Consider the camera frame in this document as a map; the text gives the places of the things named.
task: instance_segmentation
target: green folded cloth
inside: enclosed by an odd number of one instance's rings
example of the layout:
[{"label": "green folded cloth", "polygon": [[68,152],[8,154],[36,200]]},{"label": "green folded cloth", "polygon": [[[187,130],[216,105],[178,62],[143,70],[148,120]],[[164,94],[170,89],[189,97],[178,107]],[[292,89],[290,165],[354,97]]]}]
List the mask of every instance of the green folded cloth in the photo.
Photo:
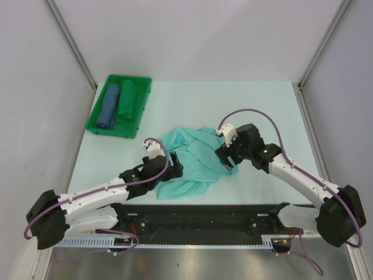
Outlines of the green folded cloth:
[{"label": "green folded cloth", "polygon": [[137,88],[131,80],[124,80],[118,102],[117,122],[130,121],[136,104]]}]

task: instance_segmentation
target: teal cloth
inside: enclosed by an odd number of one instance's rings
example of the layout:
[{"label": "teal cloth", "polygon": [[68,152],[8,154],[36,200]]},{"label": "teal cloth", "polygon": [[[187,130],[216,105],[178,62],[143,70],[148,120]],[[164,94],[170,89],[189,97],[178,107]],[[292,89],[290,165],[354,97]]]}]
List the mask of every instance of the teal cloth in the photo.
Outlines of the teal cloth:
[{"label": "teal cloth", "polygon": [[161,140],[168,153],[176,151],[184,174],[181,178],[158,183],[156,194],[159,200],[204,194],[221,176],[237,172],[237,167],[228,171],[216,156],[215,150],[224,143],[224,138],[216,136],[214,128],[178,127],[163,135]]}]

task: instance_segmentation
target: white table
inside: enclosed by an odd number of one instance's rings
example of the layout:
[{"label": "white table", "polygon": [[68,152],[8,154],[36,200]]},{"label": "white table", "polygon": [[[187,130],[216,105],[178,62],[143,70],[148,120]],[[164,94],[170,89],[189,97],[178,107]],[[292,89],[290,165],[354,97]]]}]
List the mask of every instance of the white table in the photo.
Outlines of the white table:
[{"label": "white table", "polygon": [[[97,89],[96,102],[104,83]],[[228,113],[241,108],[268,113],[282,134],[287,153],[317,174],[316,164],[290,82],[153,82],[135,139],[96,135],[85,131],[68,192],[97,186],[140,164],[146,156],[142,142],[185,126],[216,128]],[[256,113],[232,116],[236,127],[255,124],[265,143],[276,143],[270,122]],[[129,204],[278,204],[309,201],[281,180],[243,162],[232,177],[222,177],[204,195],[158,200],[154,191],[127,201]]]}]

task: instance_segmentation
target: green tray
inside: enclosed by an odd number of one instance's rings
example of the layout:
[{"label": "green tray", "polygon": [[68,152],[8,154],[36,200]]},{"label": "green tray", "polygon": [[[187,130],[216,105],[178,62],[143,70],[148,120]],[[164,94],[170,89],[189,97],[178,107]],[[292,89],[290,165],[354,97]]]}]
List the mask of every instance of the green tray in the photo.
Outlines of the green tray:
[{"label": "green tray", "polygon": [[[104,96],[105,96],[108,85],[110,83],[114,83],[118,85],[119,89],[121,90],[122,82],[127,79],[135,83],[137,90],[138,90],[136,103],[135,103],[135,109],[133,111],[133,119],[127,122],[115,123],[113,130],[97,128],[96,127],[97,117],[101,112],[101,105],[104,100]],[[86,124],[86,129],[95,134],[134,138],[136,136],[136,133],[139,127],[141,116],[144,111],[144,106],[145,106],[147,97],[150,92],[151,84],[152,84],[152,79],[146,78],[146,77],[109,75],[100,93],[100,96],[98,97],[96,104],[94,105],[93,111],[88,119],[88,122]]]}]

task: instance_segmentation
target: rolled towel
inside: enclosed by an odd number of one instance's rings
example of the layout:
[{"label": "rolled towel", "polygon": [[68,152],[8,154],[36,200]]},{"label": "rolled towel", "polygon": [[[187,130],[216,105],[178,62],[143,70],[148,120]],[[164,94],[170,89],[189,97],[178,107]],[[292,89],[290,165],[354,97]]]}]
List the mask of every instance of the rolled towel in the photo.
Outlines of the rolled towel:
[{"label": "rolled towel", "polygon": [[118,102],[117,122],[130,121],[133,118],[136,96],[136,85],[131,80],[124,80]]},{"label": "rolled towel", "polygon": [[101,105],[96,126],[104,130],[113,130],[115,124],[115,109],[118,105],[119,87],[113,83],[109,84]]}]

